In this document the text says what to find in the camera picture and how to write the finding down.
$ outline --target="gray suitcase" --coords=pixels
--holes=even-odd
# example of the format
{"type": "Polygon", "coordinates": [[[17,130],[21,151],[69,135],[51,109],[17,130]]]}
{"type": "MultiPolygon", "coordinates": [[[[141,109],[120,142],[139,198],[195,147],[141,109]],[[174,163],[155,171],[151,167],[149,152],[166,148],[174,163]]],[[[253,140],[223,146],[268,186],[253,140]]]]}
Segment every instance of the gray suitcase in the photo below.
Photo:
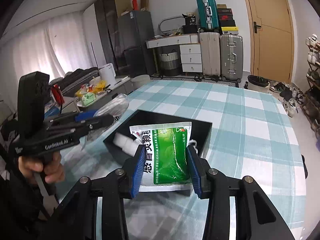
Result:
{"type": "Polygon", "coordinates": [[[243,71],[243,41],[242,37],[233,34],[220,36],[221,76],[222,80],[241,82],[243,71]]]}
{"type": "Polygon", "coordinates": [[[200,33],[199,37],[203,74],[220,76],[220,34],[200,33]]]}

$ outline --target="white drawer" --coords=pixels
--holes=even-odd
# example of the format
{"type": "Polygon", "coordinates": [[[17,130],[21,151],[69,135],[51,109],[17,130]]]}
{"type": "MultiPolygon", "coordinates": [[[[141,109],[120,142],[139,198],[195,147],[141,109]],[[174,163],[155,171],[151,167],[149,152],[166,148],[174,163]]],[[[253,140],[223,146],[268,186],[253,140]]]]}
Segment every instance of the white drawer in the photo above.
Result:
{"type": "Polygon", "coordinates": [[[198,43],[198,34],[190,35],[191,43],[198,43]]]}
{"type": "Polygon", "coordinates": [[[182,64],[182,71],[202,73],[202,64],[194,64],[194,63],[182,64]]]}
{"type": "Polygon", "coordinates": [[[191,43],[190,35],[168,37],[166,40],[168,40],[168,45],[191,43]]]}
{"type": "Polygon", "coordinates": [[[181,54],[201,54],[200,44],[180,45],[181,54]]]}
{"type": "Polygon", "coordinates": [[[181,63],[202,63],[201,54],[181,54],[181,63]]]}
{"type": "Polygon", "coordinates": [[[168,46],[168,38],[147,41],[148,49],[162,47],[162,46],[168,46]]]}

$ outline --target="teal and white plaid fabric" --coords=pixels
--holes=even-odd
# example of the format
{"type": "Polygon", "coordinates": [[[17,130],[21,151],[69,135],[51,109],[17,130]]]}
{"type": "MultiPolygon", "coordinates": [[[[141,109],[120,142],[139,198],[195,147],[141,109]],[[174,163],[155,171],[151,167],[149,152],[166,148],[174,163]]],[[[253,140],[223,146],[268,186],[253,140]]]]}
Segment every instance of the teal and white plaid fabric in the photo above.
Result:
{"type": "MultiPolygon", "coordinates": [[[[295,133],[277,99],[250,90],[182,81],[153,81],[129,98],[129,108],[114,127],[82,150],[79,145],[62,152],[67,174],[66,182],[57,185],[60,196],[81,176],[95,179],[119,167],[102,141],[136,109],[177,115],[212,122],[206,157],[210,166],[230,177],[252,176],[295,239],[300,238],[305,175],[295,133]]],[[[141,192],[135,200],[125,201],[130,239],[202,239],[207,206],[208,200],[200,200],[194,193],[188,197],[177,192],[141,192]]],[[[230,239],[235,239],[234,198],[230,207],[230,239]]]]}

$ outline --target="tile floor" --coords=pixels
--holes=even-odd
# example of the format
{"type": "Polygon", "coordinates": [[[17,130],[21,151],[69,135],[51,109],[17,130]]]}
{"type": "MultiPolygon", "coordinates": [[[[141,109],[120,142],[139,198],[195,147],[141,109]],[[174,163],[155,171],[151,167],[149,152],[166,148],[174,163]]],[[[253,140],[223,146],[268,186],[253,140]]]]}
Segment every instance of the tile floor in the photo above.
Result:
{"type": "MultiPolygon", "coordinates": [[[[248,80],[247,76],[250,72],[244,72],[240,88],[244,87],[245,82],[248,80]]],[[[298,107],[298,113],[294,117],[289,118],[292,128],[296,134],[300,152],[305,157],[305,163],[308,169],[308,177],[306,179],[307,198],[305,209],[305,222],[304,230],[301,234],[301,240],[307,239],[312,230],[315,228],[320,220],[320,187],[318,185],[320,178],[320,152],[316,148],[316,135],[310,128],[310,123],[305,117],[304,113],[298,107]]]]}

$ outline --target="open black box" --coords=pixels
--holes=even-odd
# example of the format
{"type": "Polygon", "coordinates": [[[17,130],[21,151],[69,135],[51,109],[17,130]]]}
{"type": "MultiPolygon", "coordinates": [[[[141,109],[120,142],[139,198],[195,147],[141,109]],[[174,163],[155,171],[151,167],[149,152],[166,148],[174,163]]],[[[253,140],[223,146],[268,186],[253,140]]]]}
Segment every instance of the open black box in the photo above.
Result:
{"type": "Polygon", "coordinates": [[[113,144],[116,132],[130,136],[130,126],[148,125],[160,123],[192,122],[190,140],[197,141],[198,155],[205,158],[209,149],[212,123],[188,119],[174,115],[159,114],[149,111],[137,110],[130,115],[116,130],[113,131],[103,142],[111,153],[113,159],[120,165],[130,158],[122,149],[113,144]]]}

